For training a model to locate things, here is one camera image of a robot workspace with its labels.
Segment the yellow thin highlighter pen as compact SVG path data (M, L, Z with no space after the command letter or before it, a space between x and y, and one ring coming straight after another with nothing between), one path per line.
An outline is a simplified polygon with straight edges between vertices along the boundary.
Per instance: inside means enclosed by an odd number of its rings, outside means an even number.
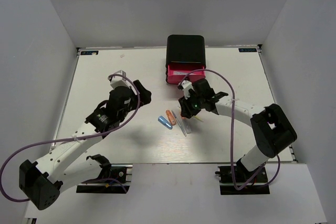
M178 107L179 110L180 110L180 116L181 116L181 118L182 118L182 119L187 119L186 117L182 116L182 109L181 109L181 107L180 107L179 105L178 105L177 107ZM201 118L199 118L198 116L192 116L191 119L195 119L195 120L197 120L197 121L204 122L204 121L203 121Z

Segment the orange cap highlighter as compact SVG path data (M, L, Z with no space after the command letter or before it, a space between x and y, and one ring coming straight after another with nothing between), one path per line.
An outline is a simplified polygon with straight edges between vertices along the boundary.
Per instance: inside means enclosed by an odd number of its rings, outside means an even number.
M191 131L191 128L190 128L188 119L185 118L185 117L182 117L182 122L183 122L183 125L184 125L184 128L185 128L185 132L186 132L187 134L190 134L192 131Z

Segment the clear blue ballpoint pen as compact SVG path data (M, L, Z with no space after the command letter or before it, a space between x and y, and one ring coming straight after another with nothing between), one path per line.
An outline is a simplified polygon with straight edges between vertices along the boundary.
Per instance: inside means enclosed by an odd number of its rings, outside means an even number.
M173 110L172 110L171 112L172 112L172 115L173 115L174 119L176 120L176 123L178 124L179 128L181 129L183 135L184 135L185 137L187 137L187 134L186 134L186 132L185 132L185 130L184 130L182 124L181 124L180 121L178 120L178 118L177 118L175 112L174 112Z

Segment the orange translucent correction tape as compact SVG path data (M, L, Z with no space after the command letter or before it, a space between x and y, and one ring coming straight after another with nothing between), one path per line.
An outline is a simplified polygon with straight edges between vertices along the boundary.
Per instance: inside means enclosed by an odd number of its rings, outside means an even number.
M167 118L168 118L170 124L171 124L172 126L176 125L176 119L175 119L175 117L173 116L172 112L171 112L170 110L166 110L165 113L166 113L166 116L167 116Z

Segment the blue translucent correction tape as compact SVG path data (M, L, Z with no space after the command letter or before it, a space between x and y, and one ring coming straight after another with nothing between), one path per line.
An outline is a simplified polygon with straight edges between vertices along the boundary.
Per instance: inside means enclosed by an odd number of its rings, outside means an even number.
M158 117L158 121L159 121L162 125L164 125L167 129L169 129L169 130L172 130L172 129L173 129L172 124L171 124L165 117L163 117L163 116L159 116L159 117Z

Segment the pink drawer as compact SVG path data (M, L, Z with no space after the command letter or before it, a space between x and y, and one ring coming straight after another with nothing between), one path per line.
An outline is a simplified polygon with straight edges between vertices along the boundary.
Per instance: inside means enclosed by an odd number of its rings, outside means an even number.
M188 75L191 82L205 78L205 66L199 63L170 63L166 68L166 82L168 84L179 84L185 75L195 70Z

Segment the light blue highlighter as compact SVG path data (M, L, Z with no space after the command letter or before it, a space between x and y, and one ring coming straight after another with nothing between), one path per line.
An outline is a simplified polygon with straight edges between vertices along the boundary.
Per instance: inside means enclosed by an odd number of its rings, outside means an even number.
M181 72L181 71L173 71L172 72L172 75L175 75L175 76L177 76L177 75L185 76L187 74L188 74L188 72Z

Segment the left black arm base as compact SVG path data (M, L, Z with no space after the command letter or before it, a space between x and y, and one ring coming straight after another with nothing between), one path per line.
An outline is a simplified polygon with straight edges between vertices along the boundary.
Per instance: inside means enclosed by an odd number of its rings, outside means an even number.
M100 155L88 156L86 160L96 161L101 169L97 178L81 183L76 188L79 194L126 194L131 185L132 165L112 165Z

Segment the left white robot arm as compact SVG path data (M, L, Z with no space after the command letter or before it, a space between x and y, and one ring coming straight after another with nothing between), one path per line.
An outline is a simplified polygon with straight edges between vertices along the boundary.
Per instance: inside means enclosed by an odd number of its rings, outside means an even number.
M72 164L89 148L120 128L127 115L151 102L152 93L139 80L110 77L109 97L101 101L71 138L59 141L48 154L35 161L25 160L19 167L19 188L38 210L50 207L67 189L89 180L107 181L111 164L100 154L88 155Z

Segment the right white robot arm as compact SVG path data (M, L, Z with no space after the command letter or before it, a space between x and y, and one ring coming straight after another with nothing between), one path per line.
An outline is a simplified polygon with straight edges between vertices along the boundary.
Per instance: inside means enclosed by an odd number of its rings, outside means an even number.
M239 101L228 93L216 93L206 79L184 80L178 88L183 91L178 100L183 117L190 119L205 110L251 127L255 145L233 166L233 174L245 182L298 138L284 111L275 103L257 106Z

